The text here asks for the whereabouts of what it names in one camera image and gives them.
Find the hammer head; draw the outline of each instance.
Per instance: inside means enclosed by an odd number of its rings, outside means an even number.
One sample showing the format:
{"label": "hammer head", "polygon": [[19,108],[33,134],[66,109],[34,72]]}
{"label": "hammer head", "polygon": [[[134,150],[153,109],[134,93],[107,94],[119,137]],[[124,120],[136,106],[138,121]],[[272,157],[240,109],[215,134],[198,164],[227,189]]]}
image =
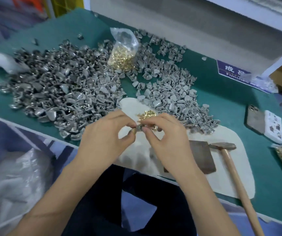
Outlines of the hammer head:
{"label": "hammer head", "polygon": [[212,143],[209,145],[210,148],[218,149],[218,150],[234,150],[236,149],[236,145],[234,143]]}

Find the green table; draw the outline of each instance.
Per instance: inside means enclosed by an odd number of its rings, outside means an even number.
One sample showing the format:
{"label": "green table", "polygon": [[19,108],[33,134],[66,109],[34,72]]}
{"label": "green table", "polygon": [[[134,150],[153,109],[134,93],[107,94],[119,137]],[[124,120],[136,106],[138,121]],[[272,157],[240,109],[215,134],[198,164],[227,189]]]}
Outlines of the green table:
{"label": "green table", "polygon": [[[95,17],[90,11],[77,9],[58,19],[51,19],[35,27],[21,31],[6,42],[0,43],[0,52],[13,53],[13,48],[24,47],[27,50],[38,48],[57,48],[64,39],[69,39],[75,45],[88,44],[97,47],[97,42],[113,39],[109,27],[128,27],[122,23],[99,15]],[[78,40],[82,33],[84,40]],[[37,38],[39,47],[32,44]],[[179,67],[187,68],[197,77],[194,88],[198,91],[198,102],[210,105],[210,114],[220,119],[221,125],[235,131],[244,143],[256,186],[255,197],[251,200],[255,210],[271,218],[282,221],[282,163],[273,150],[269,148],[271,141],[260,136],[244,126],[245,109],[248,104],[254,104],[261,109],[269,110],[282,117],[280,107],[272,94],[266,94],[237,81],[221,76],[217,72],[216,60],[207,58],[193,51],[186,51]],[[0,80],[5,79],[5,72],[0,69]],[[139,81],[147,82],[141,76]],[[123,89],[128,97],[135,97],[136,89],[131,81],[122,80]],[[12,102],[10,95],[0,93],[0,119],[15,126],[41,133],[49,138],[63,141],[58,130],[51,123],[39,123],[26,117],[21,111],[13,111],[8,105]],[[78,146],[78,142],[70,140],[66,144]],[[240,201],[225,195],[217,194],[223,200],[240,205]]]}

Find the person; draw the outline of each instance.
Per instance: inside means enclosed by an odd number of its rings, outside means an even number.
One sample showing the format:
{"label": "person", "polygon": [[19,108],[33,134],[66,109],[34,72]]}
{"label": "person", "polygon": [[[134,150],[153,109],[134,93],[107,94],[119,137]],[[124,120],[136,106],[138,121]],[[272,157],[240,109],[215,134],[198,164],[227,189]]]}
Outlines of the person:
{"label": "person", "polygon": [[124,126],[135,128],[136,123],[116,110],[86,127],[76,157],[8,235],[240,235],[194,161],[185,127],[165,113],[141,124],[164,131],[159,140],[142,127],[179,185],[138,173],[124,182],[128,191],[157,206],[144,229],[129,232],[121,227],[124,168],[112,164],[136,138],[131,130],[119,139],[119,131]]}

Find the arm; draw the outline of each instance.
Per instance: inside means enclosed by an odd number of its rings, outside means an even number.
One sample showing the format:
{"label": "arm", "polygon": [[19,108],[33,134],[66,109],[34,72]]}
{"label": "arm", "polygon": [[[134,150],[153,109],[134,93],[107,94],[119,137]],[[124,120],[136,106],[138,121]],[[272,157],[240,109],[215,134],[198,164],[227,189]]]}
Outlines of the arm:
{"label": "arm", "polygon": [[136,123],[114,111],[86,127],[75,159],[9,236],[59,236],[73,210],[100,175],[135,141],[132,131],[118,139],[123,126]]}
{"label": "arm", "polygon": [[157,125],[164,131],[164,137],[159,140],[149,128],[142,128],[157,157],[185,194],[198,235],[240,235],[194,161],[184,126],[168,114],[151,117],[141,123]]}

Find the white cutting board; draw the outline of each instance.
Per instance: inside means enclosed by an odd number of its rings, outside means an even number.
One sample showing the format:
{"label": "white cutting board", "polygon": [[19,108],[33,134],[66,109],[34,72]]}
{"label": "white cutting board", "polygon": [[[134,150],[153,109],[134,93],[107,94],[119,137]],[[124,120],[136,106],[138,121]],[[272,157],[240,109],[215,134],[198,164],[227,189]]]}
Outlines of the white cutting board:
{"label": "white cutting board", "polygon": [[[120,105],[122,111],[136,122],[139,120],[139,114],[151,109],[150,107],[140,103],[136,98],[124,98],[120,101]],[[119,132],[119,138],[127,135],[130,129],[130,127],[123,127]],[[237,148],[230,152],[232,159],[249,198],[254,197],[254,178],[245,147],[243,146],[239,136],[234,131],[223,126],[218,126],[215,132],[211,135],[203,135],[200,133],[192,134],[190,131],[187,131],[187,134],[190,140],[206,141],[208,143],[234,143]],[[155,135],[159,139],[162,139],[164,132],[155,132]],[[208,179],[213,191],[234,198],[239,198],[220,152],[211,149],[211,153],[216,166],[216,172],[206,175],[206,178]],[[163,176],[174,179],[171,174],[164,172],[161,162],[155,157],[153,149],[151,148],[151,145],[147,141],[143,132],[138,132],[136,134],[135,142],[122,153],[115,164],[176,184],[173,181],[169,181],[160,177]]]}

